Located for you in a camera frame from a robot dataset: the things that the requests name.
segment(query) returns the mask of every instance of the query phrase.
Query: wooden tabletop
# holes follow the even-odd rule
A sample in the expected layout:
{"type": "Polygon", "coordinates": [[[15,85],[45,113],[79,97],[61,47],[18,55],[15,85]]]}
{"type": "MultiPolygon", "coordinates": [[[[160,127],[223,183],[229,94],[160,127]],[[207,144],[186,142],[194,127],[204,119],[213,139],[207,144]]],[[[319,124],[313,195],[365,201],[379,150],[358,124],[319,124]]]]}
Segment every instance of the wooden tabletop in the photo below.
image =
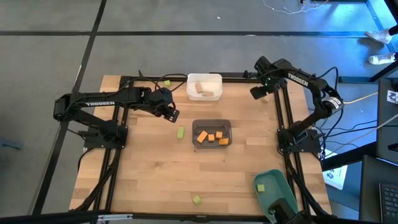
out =
{"type": "MultiPolygon", "coordinates": [[[[116,91],[120,78],[104,76],[100,91],[116,91]]],[[[150,82],[135,82],[134,85],[154,87],[150,82]]],[[[256,85],[223,83],[219,101],[190,101],[186,86],[182,85],[173,92],[180,111],[176,123],[130,110],[127,143],[121,153],[111,211],[263,215],[254,191],[254,176],[270,169],[285,173],[285,165],[277,152],[274,95],[254,100],[249,90],[256,85]],[[226,149],[195,149],[192,144],[195,119],[230,120],[232,145],[226,149]],[[181,126],[185,128],[184,137],[177,139],[181,126]],[[196,195],[202,199],[200,205],[192,201],[196,195]]],[[[289,82],[288,91],[294,120],[304,119],[308,109],[303,88],[289,82]]],[[[284,110],[282,92],[280,95],[284,110]]],[[[111,119],[112,114],[113,106],[95,109],[95,115],[102,119],[111,119]]],[[[103,155],[104,149],[95,149],[83,158],[70,208],[79,206],[93,190],[103,155]]],[[[300,155],[306,186],[322,208],[331,213],[320,163],[312,154],[300,155]]],[[[297,186],[296,196],[298,207],[302,209],[297,186]]],[[[104,194],[101,207],[104,207],[105,197],[104,194]]]]}

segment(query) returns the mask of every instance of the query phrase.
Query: gray tray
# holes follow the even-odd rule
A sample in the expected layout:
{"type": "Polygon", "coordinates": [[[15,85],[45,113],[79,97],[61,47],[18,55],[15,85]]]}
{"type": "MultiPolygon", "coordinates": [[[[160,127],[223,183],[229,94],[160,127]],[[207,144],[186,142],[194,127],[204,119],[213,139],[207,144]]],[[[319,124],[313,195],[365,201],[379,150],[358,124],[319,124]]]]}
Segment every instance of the gray tray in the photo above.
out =
{"type": "Polygon", "coordinates": [[[198,149],[215,149],[215,148],[226,148],[232,144],[232,130],[231,122],[227,119],[197,119],[192,122],[192,143],[198,149]],[[197,138],[202,131],[206,131],[208,134],[216,134],[217,131],[223,132],[223,138],[229,138],[227,146],[220,146],[218,140],[214,142],[208,142],[207,137],[199,144],[197,138]]]}

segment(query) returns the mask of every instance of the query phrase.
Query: keyboard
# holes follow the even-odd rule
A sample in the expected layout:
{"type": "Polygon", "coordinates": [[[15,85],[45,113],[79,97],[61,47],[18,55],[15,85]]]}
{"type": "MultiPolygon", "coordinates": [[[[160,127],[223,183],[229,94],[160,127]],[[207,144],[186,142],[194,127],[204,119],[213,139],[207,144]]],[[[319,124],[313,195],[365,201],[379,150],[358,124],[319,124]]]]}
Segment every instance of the keyboard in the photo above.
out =
{"type": "Polygon", "coordinates": [[[398,223],[398,185],[380,184],[381,221],[398,223]]]}

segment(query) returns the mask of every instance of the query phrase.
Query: green cube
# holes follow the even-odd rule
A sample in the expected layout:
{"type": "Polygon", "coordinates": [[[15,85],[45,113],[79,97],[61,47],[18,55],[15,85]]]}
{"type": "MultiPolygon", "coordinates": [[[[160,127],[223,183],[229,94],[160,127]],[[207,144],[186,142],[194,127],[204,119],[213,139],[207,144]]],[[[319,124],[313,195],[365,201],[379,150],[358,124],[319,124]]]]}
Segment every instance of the green cube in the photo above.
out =
{"type": "Polygon", "coordinates": [[[172,83],[170,82],[170,80],[165,80],[164,85],[167,87],[170,87],[170,86],[172,86],[172,83]]]}
{"type": "Polygon", "coordinates": [[[195,204],[199,205],[199,204],[201,203],[200,197],[196,195],[196,196],[193,198],[193,202],[194,202],[195,204]]]}
{"type": "Polygon", "coordinates": [[[264,187],[264,184],[259,184],[259,185],[257,185],[257,191],[258,191],[258,192],[264,192],[264,191],[266,191],[266,189],[265,189],[265,187],[264,187]]]}
{"type": "Polygon", "coordinates": [[[178,128],[177,138],[182,139],[184,137],[184,127],[178,128]]]}

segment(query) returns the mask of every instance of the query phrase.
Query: white container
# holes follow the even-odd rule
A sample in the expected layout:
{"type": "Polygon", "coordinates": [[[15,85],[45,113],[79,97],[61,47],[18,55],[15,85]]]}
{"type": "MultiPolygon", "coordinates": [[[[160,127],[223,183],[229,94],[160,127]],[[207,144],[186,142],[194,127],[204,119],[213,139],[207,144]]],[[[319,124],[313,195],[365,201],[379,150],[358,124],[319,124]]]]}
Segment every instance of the white container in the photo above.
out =
{"type": "Polygon", "coordinates": [[[223,93],[223,78],[220,74],[191,73],[187,80],[187,94],[190,100],[217,101],[223,93]],[[200,83],[203,91],[213,92],[213,96],[202,96],[197,92],[196,83],[200,83]]]}

